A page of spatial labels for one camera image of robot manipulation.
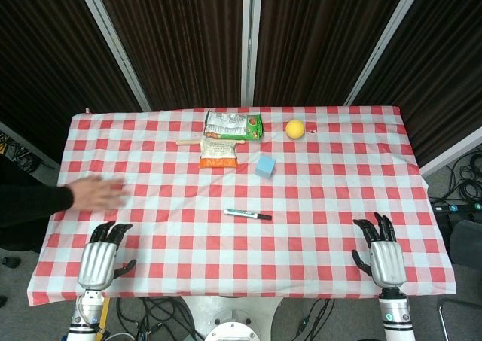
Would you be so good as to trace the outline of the person's bare hand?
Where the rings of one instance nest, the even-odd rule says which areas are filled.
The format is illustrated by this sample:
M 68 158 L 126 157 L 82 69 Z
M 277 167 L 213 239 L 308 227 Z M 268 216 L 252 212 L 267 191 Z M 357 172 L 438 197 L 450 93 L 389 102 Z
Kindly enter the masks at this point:
M 67 188 L 73 196 L 72 209 L 79 211 L 116 209 L 127 196 L 122 180 L 104 180 L 95 175 L 73 181 Z

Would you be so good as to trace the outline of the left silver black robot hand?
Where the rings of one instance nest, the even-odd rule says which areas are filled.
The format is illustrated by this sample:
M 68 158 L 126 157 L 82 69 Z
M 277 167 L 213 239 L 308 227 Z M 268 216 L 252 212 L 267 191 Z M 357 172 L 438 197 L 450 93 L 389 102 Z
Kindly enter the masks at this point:
M 126 266 L 115 268 L 117 251 L 132 226 L 109 221 L 94 229 L 84 247 L 78 274 L 78 284 L 84 290 L 104 291 L 114 279 L 126 275 L 136 266 L 137 260 L 132 259 Z

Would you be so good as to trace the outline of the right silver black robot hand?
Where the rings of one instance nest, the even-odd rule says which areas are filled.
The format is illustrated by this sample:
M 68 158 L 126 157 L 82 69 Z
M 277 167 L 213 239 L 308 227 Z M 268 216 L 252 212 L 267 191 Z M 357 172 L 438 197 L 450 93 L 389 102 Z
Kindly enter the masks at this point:
M 355 265 L 370 276 L 379 288 L 400 288 L 406 281 L 404 256 L 395 235 L 392 222 L 374 213 L 379 229 L 367 219 L 355 219 L 353 223 L 363 232 L 368 245 L 370 263 L 365 263 L 356 250 L 352 250 Z

